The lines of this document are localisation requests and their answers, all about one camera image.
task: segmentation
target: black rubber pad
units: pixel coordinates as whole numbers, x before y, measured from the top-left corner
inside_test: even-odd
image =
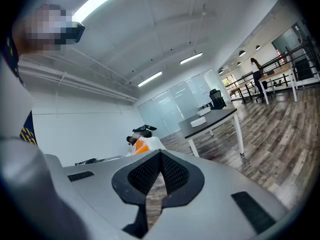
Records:
[[[247,192],[242,191],[231,196],[257,234],[262,233],[276,223]]]
[[[77,174],[68,175],[68,178],[71,182],[82,180],[84,178],[88,178],[90,176],[93,176],[94,173],[92,171],[84,171]]]

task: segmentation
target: white wall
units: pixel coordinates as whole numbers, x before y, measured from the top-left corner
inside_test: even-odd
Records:
[[[22,78],[35,98],[32,114],[37,143],[63,166],[90,158],[125,156],[130,149],[126,137],[144,124],[131,103],[63,85],[59,86],[57,118],[57,84],[26,75]]]
[[[278,53],[273,44],[269,42],[257,50],[256,53],[254,53],[251,57],[248,57],[244,62],[241,63],[238,74],[244,76],[252,71],[251,58],[255,58],[260,65],[263,65],[276,57],[278,57]]]
[[[272,45],[272,41],[287,31],[300,17],[301,15],[291,3],[283,4],[277,13],[245,44],[243,49],[246,51],[246,55],[239,57],[237,60],[241,62],[240,69],[231,72],[235,79],[239,79],[252,71],[251,58],[255,58],[259,64],[263,65],[277,57],[278,54]],[[261,48],[256,50],[256,45],[260,45]],[[222,75],[221,78],[223,79],[228,75],[230,73]]]

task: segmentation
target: office chair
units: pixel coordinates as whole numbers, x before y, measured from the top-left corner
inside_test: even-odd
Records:
[[[209,96],[213,102],[213,110],[222,110],[223,107],[227,106],[224,98],[221,97],[220,90],[211,90]]]
[[[259,98],[261,98],[261,102],[264,102],[264,98],[265,98],[265,95],[264,95],[264,92],[261,88],[260,82],[258,81],[261,77],[262,77],[262,75],[261,75],[260,71],[253,72],[254,84],[258,88],[259,93],[260,93],[259,96],[255,99],[255,102],[258,102]],[[267,81],[263,81],[262,84],[263,84],[263,88],[266,90],[268,88]],[[271,93],[269,93],[267,91],[265,93],[268,97],[272,97]]]

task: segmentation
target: white table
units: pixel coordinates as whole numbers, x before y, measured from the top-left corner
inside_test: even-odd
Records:
[[[231,108],[229,108],[228,106],[224,109],[211,110],[209,113],[203,115],[203,117],[205,117],[206,122],[196,127],[192,127],[191,122],[196,119],[199,119],[200,117],[198,115],[194,115],[190,118],[187,118],[184,121],[179,122],[181,132],[184,138],[189,142],[189,145],[195,157],[199,157],[199,154],[193,139],[207,132],[209,132],[210,135],[213,136],[214,134],[212,130],[224,124],[226,121],[230,119],[233,119],[234,121],[236,136],[239,143],[240,155],[244,154],[244,143],[243,143],[241,128],[240,128],[240,124],[237,116],[237,109],[233,106],[230,106],[230,107]]]
[[[275,94],[276,92],[275,92],[274,85],[272,83],[271,78],[273,78],[275,76],[278,76],[278,75],[285,74],[285,73],[288,73],[288,75],[289,75],[289,80],[290,80],[290,83],[291,83],[291,86],[292,86],[294,101],[297,102],[297,94],[296,94],[296,89],[295,89],[295,83],[293,81],[293,74],[294,73],[293,73],[293,71],[292,71],[292,69],[290,67],[290,64],[287,63],[287,64],[275,69],[273,74],[264,75],[263,77],[261,77],[258,80],[260,82],[260,85],[261,85],[261,88],[262,88],[262,91],[263,91],[263,94],[264,94],[265,102],[266,102],[267,105],[269,105],[269,100],[268,100],[267,93],[266,93],[266,90],[265,90],[264,85],[262,84],[262,82],[269,79],[269,81],[271,83],[272,91]]]

